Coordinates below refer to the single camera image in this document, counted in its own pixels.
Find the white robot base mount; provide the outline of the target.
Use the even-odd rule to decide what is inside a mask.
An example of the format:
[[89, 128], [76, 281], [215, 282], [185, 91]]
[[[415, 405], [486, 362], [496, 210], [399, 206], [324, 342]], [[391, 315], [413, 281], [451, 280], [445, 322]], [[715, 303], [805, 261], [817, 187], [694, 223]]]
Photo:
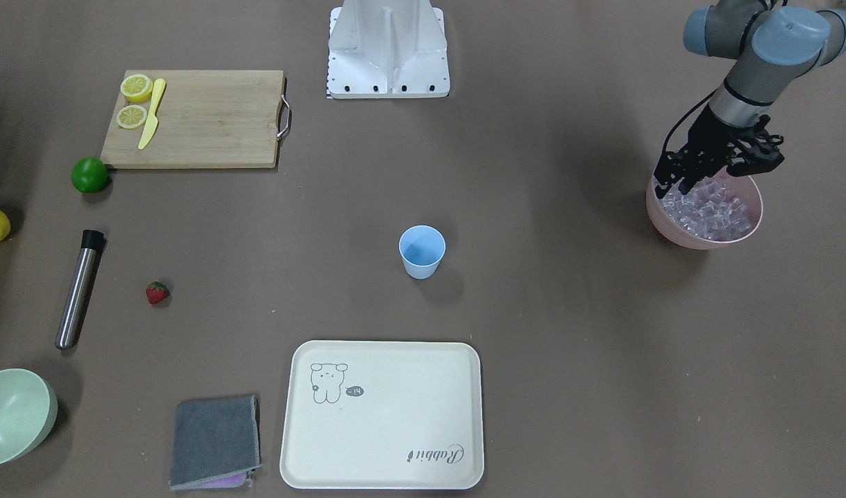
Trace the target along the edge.
[[329, 20], [329, 98], [449, 95], [445, 16], [431, 2], [344, 1]]

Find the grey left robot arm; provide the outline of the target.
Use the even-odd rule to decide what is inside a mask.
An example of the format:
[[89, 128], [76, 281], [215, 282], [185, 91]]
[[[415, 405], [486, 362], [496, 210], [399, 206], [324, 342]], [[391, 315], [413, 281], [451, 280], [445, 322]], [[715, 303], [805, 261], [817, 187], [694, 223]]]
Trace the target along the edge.
[[767, 131], [766, 111], [793, 80], [846, 53], [846, 10], [719, 1], [689, 16], [683, 39], [691, 53], [735, 65], [695, 105], [685, 145], [662, 151], [653, 173], [658, 199], [720, 172], [743, 177], [780, 166], [784, 139]]

